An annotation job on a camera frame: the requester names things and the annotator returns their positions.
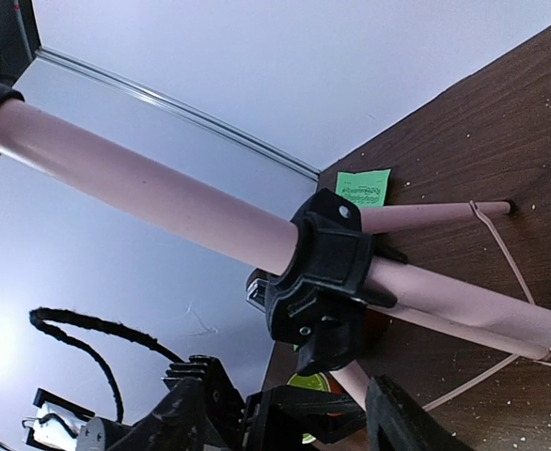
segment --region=white wall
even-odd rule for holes
[[[35,62],[17,87],[43,110],[282,217],[315,190],[245,148],[48,63]],[[115,416],[92,359],[29,325],[28,311],[42,305],[122,321],[182,357],[218,356],[245,394],[259,390],[272,341],[264,316],[244,301],[250,271],[0,158],[0,439],[24,449],[20,421],[39,386]],[[67,329],[114,368],[126,420],[166,393],[163,357]]]
[[[545,0],[34,0],[42,45],[324,169],[551,24]]]

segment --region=stand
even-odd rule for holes
[[[18,98],[18,93],[0,88],[1,155],[189,241],[261,268],[274,278],[280,274],[285,277],[294,266],[301,240],[298,225],[45,114]],[[486,202],[479,204],[479,208],[498,215],[509,213],[512,205]],[[357,217],[358,210],[340,200],[338,223],[354,222],[361,226],[363,219],[364,232],[384,233],[469,220],[472,218],[469,211],[467,203],[403,206],[364,210]],[[347,235],[341,232],[337,237]],[[336,249],[344,253],[348,248],[341,245]],[[365,274],[357,281],[362,296],[337,291],[336,296],[329,297],[328,308],[335,308],[333,305],[338,302],[342,305],[343,299],[348,303],[342,309],[359,309],[361,303],[363,307],[370,304],[370,308],[394,318],[528,359],[540,360],[549,355],[551,310],[392,261],[383,254],[370,257]],[[333,293],[330,286],[325,291]],[[380,301],[371,302],[370,295],[379,297]],[[330,320],[327,315],[320,318],[325,323]],[[322,327],[320,319],[317,321],[316,327]],[[313,335],[311,332],[309,326],[303,326],[294,331],[295,339],[298,335]],[[301,341],[304,346],[309,338]],[[354,366],[334,374],[364,405],[365,375]]]

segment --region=pink tripod leg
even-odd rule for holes
[[[370,378],[357,362],[352,362],[338,371],[330,371],[330,374],[344,387],[354,402],[366,410],[366,396]]]
[[[298,232],[288,221],[20,101],[7,101],[0,108],[0,153],[150,224],[253,267],[282,274],[291,262]],[[507,203],[493,205],[492,210],[486,205],[480,204],[480,209],[490,215],[509,211]],[[442,217],[445,221],[468,219],[473,214],[468,204],[465,212],[453,208],[453,214],[443,214],[441,206],[434,207],[438,210],[429,208],[428,214],[422,210],[416,213],[419,219],[412,226],[435,224]],[[431,216],[431,211],[438,213]],[[381,231],[401,226],[401,222],[395,224]],[[399,305],[430,317],[551,348],[549,310],[375,258],[365,289],[380,288],[395,294]],[[349,368],[352,370],[358,371],[355,366]]]
[[[466,341],[496,350],[503,350],[509,354],[518,354],[531,360],[545,360],[551,355],[551,351],[545,346],[526,343],[505,335],[495,334],[486,329],[465,326],[458,322],[435,317],[403,305],[396,305],[393,308],[372,306],[371,309],[389,315],[392,318],[402,319],[403,321],[426,327],[441,334],[461,337]]]
[[[489,289],[379,257],[371,263],[364,288],[383,289],[397,297],[399,306],[430,316],[551,348],[551,310]]]
[[[510,214],[512,211],[512,205],[505,201],[479,202],[477,205],[487,216]],[[374,234],[473,220],[474,212],[467,202],[464,204],[393,205],[361,211],[363,231]]]

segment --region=wooden table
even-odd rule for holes
[[[551,308],[551,27],[462,80],[326,170],[392,168],[388,204],[513,199],[496,220],[538,304]],[[478,223],[391,235],[412,264],[523,299],[507,262]],[[420,403],[468,381],[504,354],[394,321],[361,365],[386,373]],[[266,387],[296,364],[277,344]],[[519,360],[433,411],[478,450],[551,450],[551,368]],[[367,449],[365,433],[324,449]]]

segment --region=pink cord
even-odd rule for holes
[[[530,289],[528,289],[527,282],[524,280],[524,277],[520,273],[520,270],[518,269],[518,265],[516,265],[516,262],[513,259],[512,254],[510,254],[508,247],[505,245],[505,242],[503,242],[503,239],[499,235],[499,232],[497,232],[497,229],[495,228],[493,222],[488,218],[487,215],[485,215],[482,211],[479,210],[478,206],[474,201],[471,200],[469,204],[470,204],[470,208],[474,212],[474,215],[487,226],[487,228],[491,232],[491,235],[493,235],[493,238],[495,238],[495,241],[499,246],[499,248],[501,249],[503,256],[508,260],[508,263],[510,263],[510,267],[512,268],[513,273],[518,279],[518,282],[520,283],[520,287],[524,291],[524,294],[526,295],[528,302],[534,305],[535,300],[532,297],[532,293],[530,292]],[[490,378],[491,376],[496,374],[497,371],[500,371],[501,369],[505,368],[507,365],[511,364],[519,357],[520,356],[518,354],[512,354],[509,357],[506,357],[498,364],[492,366],[491,368],[487,369],[483,373],[480,373],[476,378],[464,383],[463,385],[460,385],[454,390],[451,390],[446,395],[442,395],[440,398],[434,400],[433,402],[426,404],[423,407],[423,409],[426,412],[428,412],[428,411],[431,411],[432,409],[437,408],[442,404],[445,404],[448,401],[451,401],[452,399],[459,396],[463,392],[466,392],[470,388],[473,388],[479,383],[481,383],[482,381],[485,381],[486,379]],[[551,366],[551,364],[548,364],[546,362],[536,362],[536,363]]]

